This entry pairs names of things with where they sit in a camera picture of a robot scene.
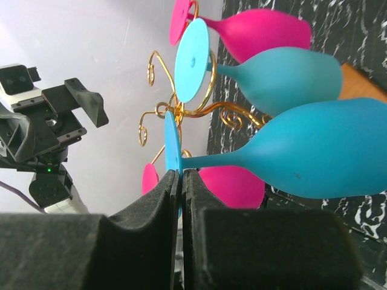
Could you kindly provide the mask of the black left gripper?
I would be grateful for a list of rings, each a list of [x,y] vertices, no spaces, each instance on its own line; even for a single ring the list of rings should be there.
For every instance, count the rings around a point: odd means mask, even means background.
[[[103,97],[79,79],[67,90],[1,91],[1,168],[35,169],[67,159],[67,147],[87,133],[73,111],[82,108],[95,127],[109,123]]]

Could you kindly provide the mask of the blue wine glass front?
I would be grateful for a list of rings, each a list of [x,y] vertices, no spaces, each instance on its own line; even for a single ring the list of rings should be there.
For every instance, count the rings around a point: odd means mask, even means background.
[[[309,103],[265,124],[241,148],[184,158],[172,113],[164,119],[167,170],[243,167],[274,188],[308,199],[386,190],[386,103],[373,98]]]

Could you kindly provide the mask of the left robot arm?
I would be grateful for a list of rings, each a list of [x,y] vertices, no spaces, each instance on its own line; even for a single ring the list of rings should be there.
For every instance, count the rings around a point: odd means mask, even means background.
[[[1,168],[32,172],[29,197],[1,183],[32,207],[44,213],[87,213],[73,180],[63,163],[68,148],[87,130],[73,114],[82,108],[95,127],[108,124],[102,96],[77,78],[44,89],[37,97],[1,107]]]

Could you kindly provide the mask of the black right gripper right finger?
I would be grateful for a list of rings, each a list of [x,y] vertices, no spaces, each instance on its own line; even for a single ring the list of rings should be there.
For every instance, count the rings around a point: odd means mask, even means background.
[[[183,175],[186,289],[359,289],[363,269],[332,213],[232,209],[196,170]]]

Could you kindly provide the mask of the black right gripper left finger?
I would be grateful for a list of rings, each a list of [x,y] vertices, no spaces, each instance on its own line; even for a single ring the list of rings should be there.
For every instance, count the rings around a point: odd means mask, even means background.
[[[172,289],[179,176],[113,216],[2,214],[2,289]]]

